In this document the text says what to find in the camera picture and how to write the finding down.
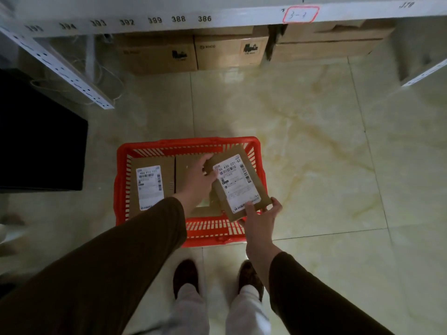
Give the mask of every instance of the red plastic basket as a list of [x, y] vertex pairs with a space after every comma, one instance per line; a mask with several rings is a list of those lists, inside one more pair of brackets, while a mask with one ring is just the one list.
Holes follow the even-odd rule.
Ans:
[[[125, 143], [118, 148], [118, 172], [115, 178], [114, 211], [116, 225], [129, 218], [131, 164], [134, 157], [175, 156], [182, 154], [219, 153], [242, 145], [262, 184], [267, 189], [262, 168], [261, 144], [255, 137], [207, 137], [154, 142]], [[189, 218], [186, 220], [188, 238], [183, 247], [203, 247], [245, 241], [244, 228], [230, 222], [225, 214], [220, 217]]]

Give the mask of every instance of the tile floor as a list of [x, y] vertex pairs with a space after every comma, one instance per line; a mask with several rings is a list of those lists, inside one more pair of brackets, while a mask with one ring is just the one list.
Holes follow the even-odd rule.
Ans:
[[[113, 227], [116, 149], [162, 138], [257, 136], [269, 193], [284, 205], [275, 243], [396, 334], [447, 329], [447, 69], [399, 87], [390, 43], [365, 59], [134, 77], [89, 121], [81, 192], [14, 194], [30, 226], [24, 270]], [[212, 334], [223, 334], [245, 245], [179, 249], [125, 333], [169, 315], [172, 275], [193, 258]], [[273, 334], [287, 333], [270, 309]]]

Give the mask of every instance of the white pants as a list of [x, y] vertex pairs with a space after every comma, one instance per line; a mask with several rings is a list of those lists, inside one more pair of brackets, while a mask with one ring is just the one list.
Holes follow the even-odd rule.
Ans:
[[[184, 284], [178, 291], [177, 300], [171, 314], [171, 320], [179, 321], [169, 335], [208, 335], [207, 306], [195, 287]], [[240, 290], [230, 307], [225, 323], [227, 335], [269, 335], [270, 321], [259, 300], [259, 293], [252, 285]]]

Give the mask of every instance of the dark brown sleeve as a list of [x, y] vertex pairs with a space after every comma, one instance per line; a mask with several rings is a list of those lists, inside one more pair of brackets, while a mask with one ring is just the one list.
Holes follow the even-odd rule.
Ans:
[[392, 334], [288, 253], [273, 259], [269, 285], [272, 310], [290, 334]]
[[186, 240], [167, 198], [49, 265], [0, 301], [2, 335], [121, 335], [171, 253]]

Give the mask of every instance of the brown shoe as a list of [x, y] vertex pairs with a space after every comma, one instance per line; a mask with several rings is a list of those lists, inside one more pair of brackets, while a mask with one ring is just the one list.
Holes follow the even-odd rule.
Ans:
[[252, 285], [259, 293], [259, 300], [262, 301], [264, 295], [264, 285], [262, 284], [259, 276], [253, 268], [250, 260], [245, 260], [239, 269], [239, 288], [237, 293], [240, 293], [240, 289], [245, 285]]
[[193, 260], [184, 260], [175, 270], [173, 279], [175, 299], [177, 299], [178, 291], [185, 283], [191, 283], [198, 292], [198, 272]]

